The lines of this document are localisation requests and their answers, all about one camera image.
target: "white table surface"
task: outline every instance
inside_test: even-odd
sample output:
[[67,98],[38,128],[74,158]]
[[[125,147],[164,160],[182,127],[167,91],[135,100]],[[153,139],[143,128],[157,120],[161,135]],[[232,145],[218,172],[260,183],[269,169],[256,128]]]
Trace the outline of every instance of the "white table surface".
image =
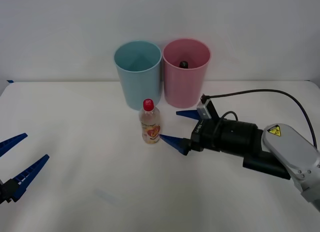
[[[207,95],[268,88],[304,106],[320,144],[320,90],[308,81],[210,81]],[[311,140],[299,107],[259,92],[213,100],[218,113],[263,129],[285,123]],[[158,104],[162,133],[189,138],[196,121]],[[0,140],[28,137],[0,159],[2,181],[50,159],[17,203],[0,205],[1,232],[318,232],[320,213],[293,182],[242,168],[242,158],[179,154],[145,144],[119,82],[15,82],[0,97]]]

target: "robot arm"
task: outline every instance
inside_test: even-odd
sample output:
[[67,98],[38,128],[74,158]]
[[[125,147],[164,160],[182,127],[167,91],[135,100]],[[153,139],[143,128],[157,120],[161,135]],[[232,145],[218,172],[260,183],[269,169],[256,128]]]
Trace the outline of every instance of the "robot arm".
[[[287,180],[292,178],[301,195],[320,211],[320,153],[315,146],[286,124],[273,124],[261,130],[256,124],[238,121],[232,111],[219,117],[206,95],[200,100],[197,110],[176,112],[198,120],[190,139],[161,134],[162,140],[185,156],[191,150],[224,152],[242,157],[244,168]],[[235,120],[225,119],[228,114],[234,114]]]

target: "black cable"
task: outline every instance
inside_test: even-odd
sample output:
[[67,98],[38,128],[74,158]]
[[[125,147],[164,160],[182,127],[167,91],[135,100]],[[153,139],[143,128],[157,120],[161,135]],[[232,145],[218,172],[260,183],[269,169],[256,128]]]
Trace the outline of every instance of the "black cable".
[[225,112],[225,113],[219,118],[218,123],[216,123],[216,126],[215,126],[215,128],[214,128],[214,131],[213,131],[213,133],[212,133],[212,137],[213,137],[213,138],[214,138],[214,136],[215,136],[215,134],[216,134],[216,132],[217,132],[220,124],[222,123],[222,121],[224,120],[224,118],[225,118],[227,115],[229,115],[229,114],[233,114],[234,117],[235,117],[235,120],[238,121],[238,116],[237,116],[237,114],[236,114],[235,112],[233,112],[233,111]]
[[310,122],[309,116],[307,115],[307,112],[305,111],[305,109],[303,108],[301,103],[289,93],[286,93],[284,91],[277,90],[277,89],[262,88],[262,89],[251,89],[251,90],[244,90],[244,91],[239,91],[239,92],[235,92],[235,93],[226,93],[226,94],[219,94],[219,95],[212,95],[212,96],[206,95],[205,98],[206,99],[213,99],[213,98],[221,98],[221,97],[228,97],[228,96],[243,95],[243,94],[248,94],[248,93],[253,93],[253,92],[275,92],[275,93],[283,94],[285,96],[290,97],[299,106],[299,108],[301,109],[301,111],[302,111],[302,113],[303,113],[303,115],[304,115],[304,117],[306,119],[306,122],[308,123],[310,132],[311,132],[311,136],[312,136],[312,140],[313,140],[313,146],[318,148],[317,147],[317,139],[316,139],[315,131],[314,131],[314,128],[312,127],[312,124]]

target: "cup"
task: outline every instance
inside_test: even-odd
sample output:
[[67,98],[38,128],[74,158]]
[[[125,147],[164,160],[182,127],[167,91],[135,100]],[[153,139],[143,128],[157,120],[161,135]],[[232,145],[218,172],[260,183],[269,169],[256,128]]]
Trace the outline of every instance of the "cup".
[[140,110],[145,99],[152,99],[155,105],[159,102],[161,59],[160,48],[148,41],[131,41],[116,50],[114,62],[125,101],[132,109]]
[[[164,95],[168,104],[184,109],[197,103],[210,58],[210,49],[196,39],[182,38],[166,45]],[[183,61],[188,68],[179,67]]]

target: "plastic bottle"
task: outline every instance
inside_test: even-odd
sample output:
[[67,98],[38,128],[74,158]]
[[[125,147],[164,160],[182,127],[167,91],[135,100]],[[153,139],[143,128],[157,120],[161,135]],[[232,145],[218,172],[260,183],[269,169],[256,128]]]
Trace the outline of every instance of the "plastic bottle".
[[142,138],[147,144],[155,144],[159,141],[161,130],[160,111],[154,106],[152,99],[145,99],[139,112],[142,127]]

